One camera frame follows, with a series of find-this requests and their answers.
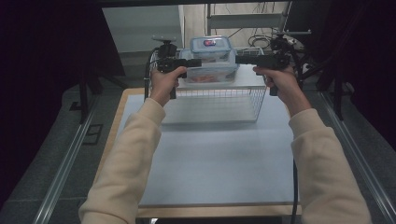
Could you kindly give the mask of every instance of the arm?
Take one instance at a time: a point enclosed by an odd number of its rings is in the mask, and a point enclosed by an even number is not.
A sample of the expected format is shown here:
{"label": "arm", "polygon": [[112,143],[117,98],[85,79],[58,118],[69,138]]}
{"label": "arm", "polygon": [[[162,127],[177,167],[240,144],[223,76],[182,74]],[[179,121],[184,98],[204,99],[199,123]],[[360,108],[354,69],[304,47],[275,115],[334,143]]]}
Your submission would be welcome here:
{"label": "arm", "polygon": [[269,77],[269,87],[278,86],[278,96],[290,112],[303,223],[371,223],[340,142],[305,98],[291,67],[284,71],[254,70]]}
{"label": "arm", "polygon": [[172,88],[177,86],[177,76],[184,72],[185,68],[179,67],[167,75],[151,74],[150,97],[126,121],[87,201],[79,208],[82,223],[134,223],[161,137],[163,106],[169,101]]}

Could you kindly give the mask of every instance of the sweater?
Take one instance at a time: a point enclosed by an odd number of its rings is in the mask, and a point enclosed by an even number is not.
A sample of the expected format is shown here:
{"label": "sweater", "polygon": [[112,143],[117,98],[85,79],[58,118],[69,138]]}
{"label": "sweater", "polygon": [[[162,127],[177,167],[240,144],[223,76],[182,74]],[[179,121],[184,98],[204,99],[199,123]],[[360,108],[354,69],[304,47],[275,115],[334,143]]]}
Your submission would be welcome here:
{"label": "sweater", "polygon": [[[87,201],[79,208],[81,223],[135,223],[164,117],[163,108],[148,98],[127,119]],[[290,127],[303,223],[371,223],[366,202],[332,128],[323,124],[315,109],[293,116]]]}

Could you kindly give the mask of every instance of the plastic container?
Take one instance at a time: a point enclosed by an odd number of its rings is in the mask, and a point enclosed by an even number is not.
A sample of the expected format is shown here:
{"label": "plastic container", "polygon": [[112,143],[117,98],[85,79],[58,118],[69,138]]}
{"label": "plastic container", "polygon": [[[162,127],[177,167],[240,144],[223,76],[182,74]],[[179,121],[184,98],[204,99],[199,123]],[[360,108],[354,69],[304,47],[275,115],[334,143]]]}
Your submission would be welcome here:
{"label": "plastic container", "polygon": [[190,42],[194,59],[202,63],[227,63],[232,51],[230,40],[225,36],[195,37]]}
{"label": "plastic container", "polygon": [[[227,54],[227,62],[202,63],[201,67],[187,68],[187,78],[184,82],[190,85],[203,84],[228,84],[235,80],[235,72],[239,68],[239,64],[235,63],[235,51],[232,49]],[[189,49],[183,49],[179,53],[179,58],[192,59],[195,55]]]}

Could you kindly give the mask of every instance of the metal wire basket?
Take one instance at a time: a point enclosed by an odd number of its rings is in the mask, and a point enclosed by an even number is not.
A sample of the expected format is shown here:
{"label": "metal wire basket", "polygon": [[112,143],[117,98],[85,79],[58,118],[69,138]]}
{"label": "metal wire basket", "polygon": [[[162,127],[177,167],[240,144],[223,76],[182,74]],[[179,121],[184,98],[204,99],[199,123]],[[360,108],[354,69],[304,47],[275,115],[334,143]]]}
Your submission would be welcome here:
{"label": "metal wire basket", "polygon": [[[235,49],[237,55],[257,56],[260,48]],[[156,53],[151,69],[156,67]],[[232,84],[188,85],[181,78],[177,98],[166,106],[163,124],[256,122],[266,86],[252,71],[253,65],[240,65]]]}

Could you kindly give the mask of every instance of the black handle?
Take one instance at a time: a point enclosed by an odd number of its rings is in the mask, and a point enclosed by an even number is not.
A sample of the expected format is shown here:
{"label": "black handle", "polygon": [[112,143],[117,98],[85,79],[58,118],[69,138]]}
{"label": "black handle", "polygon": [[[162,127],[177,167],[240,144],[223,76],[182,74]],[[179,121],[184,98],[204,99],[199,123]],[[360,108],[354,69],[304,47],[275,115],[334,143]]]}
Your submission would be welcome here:
{"label": "black handle", "polygon": [[176,99],[176,88],[175,87],[171,90],[171,100],[174,100],[174,99]]}
{"label": "black handle", "polygon": [[277,86],[270,88],[270,96],[277,96]]}

